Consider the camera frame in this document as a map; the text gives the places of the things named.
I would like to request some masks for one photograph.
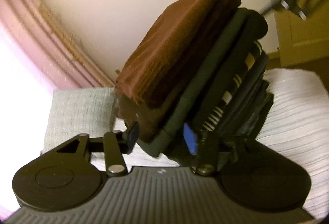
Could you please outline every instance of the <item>striped fabric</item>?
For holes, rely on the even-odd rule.
[[[266,71],[274,104],[257,140],[310,174],[312,187],[304,208],[315,218],[329,213],[329,96],[309,71]]]
[[[239,72],[233,77],[232,83],[228,85],[228,88],[224,92],[219,104],[217,104],[213,108],[213,111],[208,115],[208,118],[204,121],[201,131],[215,130],[221,117],[223,116],[226,106],[233,98],[233,95],[236,93],[237,89],[241,85],[242,80],[246,76],[247,72],[254,65],[255,60],[261,55],[261,53],[262,53],[262,46],[258,41],[255,41],[254,46],[250,49],[250,52],[248,53],[245,62],[241,65]]]

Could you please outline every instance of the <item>folded towel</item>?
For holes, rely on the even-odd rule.
[[[162,103],[159,108],[149,108],[145,103],[136,104],[125,94],[118,95],[118,117],[124,119],[128,125],[133,121],[139,122],[139,139],[141,141],[151,142],[165,124],[179,96],[206,58],[205,54],[211,50],[215,42],[214,39],[218,38],[226,23],[235,14],[241,0],[229,0],[225,6],[222,6],[221,3],[222,0],[219,0],[209,13],[211,17],[210,15],[207,16],[211,23],[208,22],[208,24],[203,24],[200,27],[191,42],[191,46],[189,46],[188,52],[184,54],[184,60],[182,57],[156,88],[152,100],[156,101],[157,104]]]
[[[179,0],[156,20],[116,80],[116,91],[154,107],[150,94],[181,58],[218,0]]]
[[[243,29],[246,23],[250,11],[246,8],[239,8],[235,13],[232,20],[225,27],[222,34],[216,40],[210,53],[203,61],[201,67],[190,81],[184,93],[179,99],[178,104],[175,106],[173,113],[162,127],[162,129],[156,134],[155,138],[150,144],[144,143],[138,140],[139,146],[149,155],[157,157],[163,152],[171,141],[175,139],[175,136],[180,128],[182,128],[186,116],[196,98],[204,88],[207,81],[211,78],[216,67],[221,63],[226,53],[229,51],[231,45],[234,43],[241,29]]]
[[[193,78],[216,39],[240,5],[241,0],[218,0],[216,2],[179,61],[150,93],[150,100],[154,106],[163,103],[178,81],[184,80],[188,83]]]

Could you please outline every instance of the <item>dark green fabric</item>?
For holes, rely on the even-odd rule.
[[[193,130],[202,129],[204,121],[222,99],[228,85],[239,71],[239,66],[245,62],[250,49],[254,46],[254,41],[263,38],[268,31],[268,25],[262,15],[256,11],[249,11],[247,21],[243,26],[236,44],[232,48],[225,62],[218,67],[218,72],[211,79],[211,84],[205,87],[200,104],[196,104],[193,111],[196,112],[191,123]]]
[[[170,142],[175,138],[177,132],[183,126],[186,116],[193,106],[196,98],[202,91],[206,82],[210,79],[216,67],[221,63],[227,51],[239,34],[240,29],[244,26],[246,19],[254,11],[246,8],[239,8],[232,20],[228,23],[222,34],[215,42],[210,53],[203,61],[198,72],[193,77],[184,93],[182,94],[176,109],[172,116],[166,122],[162,130],[156,135],[154,140],[147,144],[138,141],[139,146],[150,156],[158,157],[163,152]]]

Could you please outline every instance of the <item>white bedsheet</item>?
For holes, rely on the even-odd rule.
[[[329,96],[320,78],[304,70],[265,72],[274,104],[257,140],[301,165],[312,187],[304,208],[329,213]]]

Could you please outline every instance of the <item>pink curtain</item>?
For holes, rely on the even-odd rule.
[[[114,86],[41,0],[0,0],[0,27],[56,88]]]

